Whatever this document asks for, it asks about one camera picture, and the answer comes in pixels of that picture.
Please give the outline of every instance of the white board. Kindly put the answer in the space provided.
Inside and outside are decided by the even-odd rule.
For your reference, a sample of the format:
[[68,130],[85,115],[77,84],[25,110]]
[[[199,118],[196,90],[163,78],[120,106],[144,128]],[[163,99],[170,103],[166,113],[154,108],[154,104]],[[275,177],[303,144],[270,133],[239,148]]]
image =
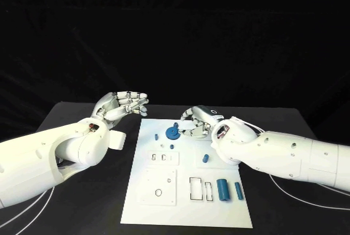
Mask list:
[[[235,182],[239,182],[245,197],[238,166],[221,160],[211,147],[211,137],[182,136],[169,140],[166,130],[175,122],[180,129],[195,127],[192,121],[141,121],[121,223],[252,228],[247,198],[238,199],[235,188]],[[202,161],[205,154],[209,155],[208,163]],[[190,177],[202,179],[203,200],[190,199]],[[222,178],[228,180],[229,201],[219,200],[216,180]],[[205,183],[211,183],[214,201],[206,199]]]

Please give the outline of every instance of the black rectangular outline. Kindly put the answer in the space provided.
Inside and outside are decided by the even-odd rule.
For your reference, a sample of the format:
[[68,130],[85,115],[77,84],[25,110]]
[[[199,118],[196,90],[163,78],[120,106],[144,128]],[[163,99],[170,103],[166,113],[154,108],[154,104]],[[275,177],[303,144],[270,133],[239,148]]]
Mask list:
[[206,188],[206,183],[211,184],[211,189],[212,189],[212,200],[208,199],[208,191],[206,191],[206,201],[214,201],[214,187],[211,182],[205,182],[205,188]]
[[[190,199],[192,199],[192,178],[198,178],[198,177],[190,177]],[[192,199],[193,201],[202,201],[203,200],[203,189],[202,189],[202,199]]]

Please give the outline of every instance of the robotic arm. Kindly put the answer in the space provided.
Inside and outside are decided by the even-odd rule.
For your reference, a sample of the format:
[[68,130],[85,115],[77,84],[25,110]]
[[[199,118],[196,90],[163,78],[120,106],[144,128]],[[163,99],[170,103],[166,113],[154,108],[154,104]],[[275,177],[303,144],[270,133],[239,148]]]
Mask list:
[[[31,199],[97,165],[107,149],[121,150],[126,134],[111,130],[121,118],[147,115],[147,94],[110,92],[91,117],[0,143],[0,208]],[[57,157],[64,160],[57,164]]]
[[188,110],[182,120],[189,115],[202,132],[180,130],[180,133],[203,138],[212,132],[212,147],[228,164],[244,162],[274,176],[350,192],[350,147],[293,134],[265,132],[237,117],[224,120],[218,111],[205,106]]

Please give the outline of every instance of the blue object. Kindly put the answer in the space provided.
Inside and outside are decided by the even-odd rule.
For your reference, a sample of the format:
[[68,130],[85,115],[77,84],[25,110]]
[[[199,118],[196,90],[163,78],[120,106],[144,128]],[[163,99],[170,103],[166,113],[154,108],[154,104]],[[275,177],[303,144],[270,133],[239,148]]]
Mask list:
[[239,185],[238,182],[235,183],[235,186],[237,186],[237,191],[238,191],[239,200],[242,200],[242,199],[244,199],[244,194],[242,194],[241,185]]
[[222,178],[216,181],[216,184],[218,184],[218,192],[219,192],[221,201],[229,201],[228,180]]
[[209,155],[206,154],[205,157],[203,157],[203,163],[208,162],[208,159],[209,159]]
[[166,130],[166,137],[170,139],[170,140],[176,140],[179,139],[180,137],[180,133],[179,133],[179,129],[176,127],[170,127],[167,130]]

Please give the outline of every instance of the table surface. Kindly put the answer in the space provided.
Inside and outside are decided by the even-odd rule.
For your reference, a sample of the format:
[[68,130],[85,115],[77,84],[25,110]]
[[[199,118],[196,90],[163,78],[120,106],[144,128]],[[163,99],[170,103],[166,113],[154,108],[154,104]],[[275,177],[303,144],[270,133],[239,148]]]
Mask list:
[[[94,104],[61,102],[55,105],[38,131],[78,122],[90,116]],[[178,119],[189,106],[147,105],[153,119]],[[297,109],[216,107],[226,118],[237,116],[262,129],[316,138]],[[57,186],[33,224],[31,234],[349,234],[350,212],[314,207],[287,196],[270,176],[241,164],[241,178],[254,229],[121,224],[124,200],[137,145],[141,117],[129,115],[114,128],[127,134],[124,149],[108,150],[101,163],[75,174]],[[350,207],[349,197],[313,183],[275,178],[280,186],[298,198],[337,207]],[[36,216],[49,192],[32,209],[3,228],[16,234]],[[35,198],[0,209],[3,224],[32,204]]]

